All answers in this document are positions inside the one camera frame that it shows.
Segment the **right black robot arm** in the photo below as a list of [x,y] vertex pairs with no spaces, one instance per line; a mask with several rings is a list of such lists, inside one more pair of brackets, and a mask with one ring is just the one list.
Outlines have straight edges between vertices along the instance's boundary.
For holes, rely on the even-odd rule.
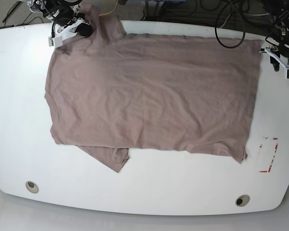
[[93,28],[85,14],[80,12],[81,0],[27,0],[27,6],[33,13],[40,13],[52,24],[50,39],[55,39],[61,32],[80,34],[89,37]]

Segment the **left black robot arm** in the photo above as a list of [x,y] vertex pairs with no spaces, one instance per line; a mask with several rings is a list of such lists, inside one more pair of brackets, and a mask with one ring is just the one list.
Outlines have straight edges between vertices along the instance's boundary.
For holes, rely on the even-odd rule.
[[272,43],[270,48],[262,48],[261,52],[270,56],[276,72],[282,66],[289,79],[289,0],[262,0],[261,4],[272,19],[268,37],[277,42]]

